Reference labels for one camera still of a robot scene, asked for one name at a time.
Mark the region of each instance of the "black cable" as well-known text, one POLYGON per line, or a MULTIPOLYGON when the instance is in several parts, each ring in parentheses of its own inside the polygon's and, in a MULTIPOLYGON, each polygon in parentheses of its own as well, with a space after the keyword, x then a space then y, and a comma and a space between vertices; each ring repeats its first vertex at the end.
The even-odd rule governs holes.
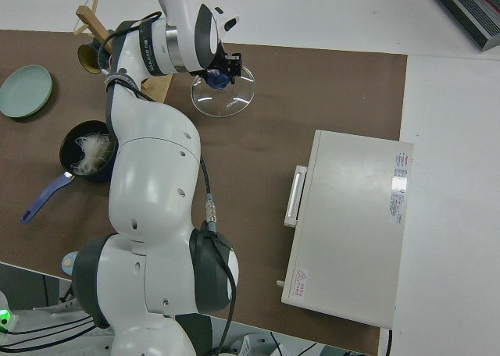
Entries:
POLYGON ((47 279, 43 274, 41 275, 41 278, 44 280, 45 306, 48 307, 47 279))
POLYGON ((109 83, 108 83, 107 88, 109 88, 109 86, 111 84, 114 84, 114 83, 117 83, 118 85, 121 85, 122 87, 125 87, 126 89, 130 89, 131 91, 133 91, 135 93, 135 97, 137 97, 137 98, 139 96, 141 96, 148 101, 155 102, 155 100, 153 100, 151 97, 149 97, 146 93, 139 91, 137 88, 131 86, 126 81, 118 79, 118 78, 111 79, 111 81, 109 81, 109 83))
POLYGON ((311 344, 309 347, 307 347, 305 350, 303 350, 300 354, 298 354, 297 356, 301 356, 303 355, 305 352, 309 351, 311 348, 313 348, 314 346, 316 346, 317 343, 314 343, 314 344, 311 344))
POLYGON ((4 345, 2 345, 2 347, 12 347, 12 346, 16 346, 17 344, 31 342, 32 340, 46 338, 47 336, 57 335, 57 334, 60 334, 60 333, 64 333, 65 331, 76 329, 77 327, 80 327, 80 326, 83 326, 83 325, 88 325, 89 323, 92 323, 92 321, 83 322, 83 323, 80 323, 80 324, 78 324, 76 326, 69 327, 67 329, 63 329, 63 330, 60 330, 60 331, 55 331, 54 333, 49 333, 49 334, 45 334, 45 335, 36 336, 35 338, 20 340, 19 342, 15 342, 15 343, 11 343, 11 344, 4 344, 4 345))
POLYGON ((64 296, 63 296, 63 297, 60 297, 59 299, 60 299, 60 301, 61 301, 62 303, 66 303, 66 302, 68 301, 68 297, 69 297, 70 295, 71 295, 71 296, 74 296, 74 294, 73 294, 73 286, 72 286, 71 284, 70 284, 70 288, 68 288, 68 291, 66 291, 66 293, 64 294, 64 296))
POLYGON ((211 194, 212 191, 210 190, 210 180, 209 180, 209 173, 206 170, 205 166, 205 161, 203 161, 203 157, 200 156, 200 165, 202 165, 202 170, 203 170, 203 177, 205 178, 205 188, 206 188, 206 193, 211 194))
POLYGON ((217 235, 213 234, 212 236, 212 242, 213 245, 216 249, 217 255, 219 256, 220 264, 222 265, 224 271, 226 272, 227 278, 229 279, 229 284, 231 286, 231 303, 229 306, 229 315, 227 316, 227 321, 226 321, 226 326, 224 327, 224 331, 222 333, 222 337, 220 338, 220 343, 219 346, 216 350, 215 356, 220 354, 222 351, 224 342, 226 341, 226 336, 227 332, 229 331, 229 326, 231 324, 231 321, 233 320, 233 314, 234 314, 234 305, 236 304, 236 282, 234 282, 234 277, 233 273, 231 272, 231 269, 227 265, 227 263, 224 261, 224 257, 220 253, 219 246, 217 245, 217 235))
MULTIPOLYGON (((274 340, 274 344, 276 344, 276 348, 278 349, 278 351, 280 352, 280 356, 283 356, 283 353, 281 352, 281 349, 280 349, 280 345, 278 343, 278 341, 276 340, 276 338, 274 337, 274 334, 272 331, 270 331, 271 333, 271 337, 273 338, 274 340)), ((316 346, 317 343, 314 343, 314 344, 311 344, 309 347, 307 347, 305 350, 303 350, 300 354, 298 354, 297 356, 302 356, 305 352, 309 351, 311 348, 313 348, 314 346, 316 346)))
POLYGON ((389 356, 391 354, 391 346, 392 346, 392 330, 389 330, 389 340, 387 341, 387 350, 385 351, 385 356, 389 356))
POLYGON ((42 327, 40 329, 35 329, 35 330, 18 331, 18 332, 8 331, 7 329, 4 329, 3 327, 0 326, 0 333, 9 334, 9 335, 32 334, 32 333, 37 333, 39 331, 45 331, 45 330, 50 330, 50 329, 56 329, 58 327, 73 325, 74 323, 79 323, 79 322, 85 321, 86 319, 89 319, 90 317, 91 316, 89 315, 83 319, 77 319, 76 321, 65 322, 65 323, 61 323, 59 325, 54 325, 54 326, 42 327))
MULTIPOLYGON (((149 14, 149 15, 145 16, 141 20, 136 20, 135 23, 141 22, 142 20, 146 20, 146 19, 149 19, 149 18, 152 18, 152 21, 154 22, 154 21, 158 20, 161 15, 162 15, 162 12, 161 11, 157 11, 157 12, 154 12, 153 14, 149 14)), ((101 43, 101 45, 99 46, 99 49, 97 50, 97 63, 98 63, 99 69, 104 69, 104 66, 106 66, 106 64, 102 63, 102 51, 104 50, 105 45, 110 40, 112 40, 113 38, 115 38, 116 36, 121 36, 122 34, 129 34, 130 32, 134 32, 135 30, 139 30, 139 26, 130 27, 130 28, 127 28, 126 30, 118 30, 117 32, 113 32, 112 34, 110 34, 101 43)))
POLYGON ((270 331, 271 333, 271 337, 273 338, 274 340, 274 344, 276 344, 276 348, 278 349, 278 351, 280 352, 280 356, 283 356, 283 352, 281 352, 281 349, 280 349, 280 344, 278 343, 278 341, 276 340, 276 338, 274 337, 274 334, 272 331, 270 331))
POLYGON ((80 331, 79 333, 74 334, 72 336, 68 336, 67 338, 64 338, 61 340, 56 340, 55 342, 51 342, 51 343, 40 344, 38 346, 33 346, 33 347, 25 347, 25 348, 3 348, 3 347, 0 347, 0 352, 4 352, 6 354, 18 354, 21 352, 43 350, 44 348, 54 347, 54 346, 57 346, 58 344, 69 342, 70 340, 76 339, 79 336, 82 336, 85 333, 92 331, 93 329, 95 329, 95 326, 91 326, 88 329, 85 329, 84 331, 80 331))

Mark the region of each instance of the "sticker label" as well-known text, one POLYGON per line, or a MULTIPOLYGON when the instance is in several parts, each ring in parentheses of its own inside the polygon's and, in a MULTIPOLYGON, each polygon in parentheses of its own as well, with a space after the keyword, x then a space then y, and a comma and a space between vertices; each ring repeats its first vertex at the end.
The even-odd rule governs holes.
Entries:
POLYGON ((292 287, 291 297, 294 299, 303 299, 305 295, 305 286, 309 270, 297 268, 294 275, 294 285, 292 287))
POLYGON ((400 151, 396 155, 389 203, 389 222, 396 225, 401 224, 404 215, 409 163, 410 158, 405 152, 400 151))

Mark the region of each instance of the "light green plate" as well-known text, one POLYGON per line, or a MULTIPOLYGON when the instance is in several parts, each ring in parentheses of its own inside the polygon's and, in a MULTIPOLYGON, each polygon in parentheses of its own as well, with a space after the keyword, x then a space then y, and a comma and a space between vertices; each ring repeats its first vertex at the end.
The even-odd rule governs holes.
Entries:
POLYGON ((51 91, 52 79, 45 68, 20 68, 0 88, 0 112, 11 118, 30 116, 45 105, 51 91))

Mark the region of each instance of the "brown table mat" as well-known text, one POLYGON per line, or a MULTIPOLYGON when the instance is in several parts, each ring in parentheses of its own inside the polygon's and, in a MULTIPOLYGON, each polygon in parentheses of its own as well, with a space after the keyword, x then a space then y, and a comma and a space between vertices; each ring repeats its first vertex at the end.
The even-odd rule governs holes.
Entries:
MULTIPOLYGON (((0 115, 0 261, 66 277, 60 262, 89 238, 110 233, 108 184, 76 178, 58 191, 31 224, 19 218, 64 170, 59 146, 78 123, 105 118, 102 77, 78 63, 84 37, 0 31, 0 82, 28 64, 47 68, 54 81, 48 104, 15 121, 0 115)), ((257 93, 250 106, 228 119, 202 115, 191 104, 187 74, 174 77, 169 104, 197 126, 209 169, 220 232, 240 263, 234 320, 366 354, 376 354, 378 328, 280 302, 293 239, 282 226, 295 165, 307 165, 314 130, 397 140, 406 57, 254 45, 242 52, 257 93)), ((193 222, 203 219, 204 187, 198 178, 193 222)))
MULTIPOLYGON (((218 229, 234 245, 240 282, 234 319, 377 354, 378 328, 282 304, 294 230, 283 226, 296 165, 306 165, 315 130, 399 139, 406 56, 255 45, 241 52, 257 92, 243 112, 210 118, 191 103, 190 77, 174 77, 166 101, 202 139, 218 229)), ((204 216, 198 178, 193 221, 204 216)), ((218 314, 225 317, 226 312, 218 314)))

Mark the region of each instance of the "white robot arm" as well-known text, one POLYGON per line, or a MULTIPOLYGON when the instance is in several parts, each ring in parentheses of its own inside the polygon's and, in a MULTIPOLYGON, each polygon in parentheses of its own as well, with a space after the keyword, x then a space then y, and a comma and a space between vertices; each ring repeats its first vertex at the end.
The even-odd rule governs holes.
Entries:
POLYGON ((234 81, 241 57, 227 56, 220 38, 238 18, 206 0, 159 2, 166 18, 124 22, 114 35, 107 123, 119 146, 109 192, 117 234, 87 242, 73 268, 75 295, 96 326, 113 327, 120 356, 194 355, 175 315, 226 307, 238 280, 211 194, 202 230, 191 221, 198 131, 178 110, 136 98, 150 76, 234 81))

